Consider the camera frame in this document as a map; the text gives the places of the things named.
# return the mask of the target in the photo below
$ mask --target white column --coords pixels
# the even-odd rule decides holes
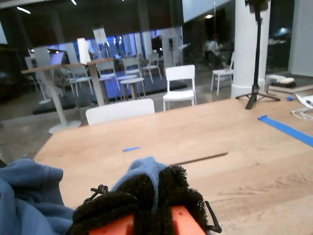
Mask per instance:
[[[133,33],[129,34],[129,39],[131,41],[132,55],[136,55],[137,54],[136,42],[135,42],[135,36]]]
[[[142,45],[141,45],[140,33],[135,33],[134,37],[135,37],[137,55],[142,54]]]
[[[146,59],[148,59],[149,55],[152,54],[151,32],[150,31],[143,32],[142,36],[143,36],[143,44],[145,48],[145,56],[146,56]]]
[[[267,11],[261,12],[263,19],[261,51],[266,50],[266,52],[260,54],[259,78],[263,79],[267,60],[269,16],[270,7]],[[254,80],[257,29],[255,15],[250,13],[249,6],[245,6],[244,1],[236,0],[234,81],[231,86],[231,97],[251,92]]]

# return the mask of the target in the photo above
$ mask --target white table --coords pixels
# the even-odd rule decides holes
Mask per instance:
[[[82,125],[81,121],[75,120],[75,121],[67,121],[64,112],[63,112],[63,108],[61,105],[61,101],[59,98],[59,95],[55,89],[54,86],[54,81],[51,75],[51,70],[53,69],[59,69],[61,68],[62,65],[49,65],[49,66],[44,66],[44,67],[39,67],[39,68],[33,68],[30,70],[24,70],[22,71],[23,74],[27,74],[27,73],[31,73],[31,72],[37,72],[37,71],[43,71],[46,81],[47,81],[47,88],[50,90],[51,92],[51,96],[55,105],[55,108],[57,110],[59,119],[60,119],[60,124],[55,125],[53,127],[51,127],[49,129],[49,133],[50,134],[55,134],[59,131],[62,130],[66,130],[66,129],[70,129],[70,128],[75,128],[75,127],[79,127]]]
[[[137,99],[137,95],[139,95],[140,97],[140,94],[139,94],[139,91],[138,91],[138,87],[137,87],[137,83],[138,82],[143,82],[143,78],[142,77],[138,77],[138,78],[132,78],[132,79],[125,79],[123,81],[121,81],[121,84],[122,85],[130,85],[131,86],[131,90],[132,90],[132,99]],[[142,86],[142,89],[143,89],[143,93],[146,97],[146,93],[145,93],[145,89],[144,87]]]
[[[137,78],[138,76],[137,75],[126,75],[126,76],[121,76],[121,77],[118,77],[117,80],[125,80],[125,79],[131,79],[131,78]]]
[[[107,62],[107,61],[112,61],[112,60],[113,60],[113,58],[98,59],[98,60],[92,60],[92,61],[87,63],[88,68],[89,68],[89,72],[91,75],[91,79],[92,79],[94,92],[96,93],[97,102],[98,102],[99,106],[105,105],[105,102],[104,102],[103,94],[102,94],[101,87],[100,87],[99,76],[98,76],[96,64]],[[109,97],[108,97],[108,92],[106,90],[106,86],[104,86],[104,91],[105,91],[105,99],[108,100],[108,102],[110,102]]]

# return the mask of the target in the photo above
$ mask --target white plastic chair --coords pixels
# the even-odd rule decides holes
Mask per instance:
[[[116,80],[117,86],[118,86],[118,90],[120,91],[120,87],[119,87],[119,84],[118,84],[118,81],[117,81],[117,77],[116,77],[116,73],[115,73],[114,61],[107,61],[107,62],[98,63],[97,64],[97,69],[98,69],[99,74],[100,74],[100,81],[109,80],[109,82],[111,83],[111,79],[113,77],[115,77],[115,80]],[[105,71],[111,70],[113,72],[101,74],[101,71],[104,71],[104,70]]]
[[[130,74],[136,74],[139,73],[140,77],[141,72],[140,72],[140,65],[139,65],[139,58],[138,57],[130,57],[130,58],[124,58],[122,59],[124,68],[125,68],[125,75],[130,75]]]
[[[220,91],[220,81],[221,81],[221,76],[229,76],[228,78],[230,79],[230,81],[232,82],[232,75],[234,74],[234,70],[232,69],[234,65],[234,53],[231,56],[231,63],[229,66],[229,70],[213,70],[212,71],[212,83],[211,83],[211,91],[213,91],[213,83],[214,80],[216,79],[217,76],[217,92],[216,94],[219,95],[219,91]]]
[[[170,91],[170,81],[176,80],[192,80],[192,90],[187,91]],[[166,110],[165,102],[191,100],[192,106],[197,104],[196,88],[195,88],[195,66],[184,65],[166,69],[167,94],[163,96],[163,110]]]
[[[86,117],[88,125],[96,125],[103,122],[134,118],[154,113],[155,105],[153,100],[138,99],[88,109],[86,111]]]
[[[83,65],[81,65],[81,66],[74,66],[74,67],[70,67],[69,70],[70,70],[70,72],[71,72],[71,74],[73,76],[73,78],[69,79],[69,82],[70,82],[71,86],[75,85],[77,97],[78,97],[77,84],[79,84],[80,87],[81,87],[81,83],[84,83],[84,82],[88,82],[89,83],[90,92],[91,92],[91,94],[93,94],[92,86],[91,86],[91,82],[90,82],[91,81],[91,77],[89,77],[87,75],[87,71],[86,71],[85,66],[83,66]]]
[[[150,55],[149,56],[149,64],[147,66],[141,68],[141,69],[149,71],[150,79],[151,79],[152,83],[153,83],[153,79],[152,79],[152,75],[151,75],[151,70],[158,70],[158,74],[160,74],[160,78],[162,80],[161,71],[160,71],[160,68],[158,66],[158,54]]]

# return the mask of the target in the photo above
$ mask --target person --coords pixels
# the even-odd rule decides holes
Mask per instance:
[[[218,44],[218,34],[213,35],[213,40],[208,44],[208,59],[210,64],[218,66],[221,63],[221,50]]]

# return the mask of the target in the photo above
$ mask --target sign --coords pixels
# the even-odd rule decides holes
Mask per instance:
[[[104,28],[94,29],[93,34],[97,44],[107,43],[108,40]]]

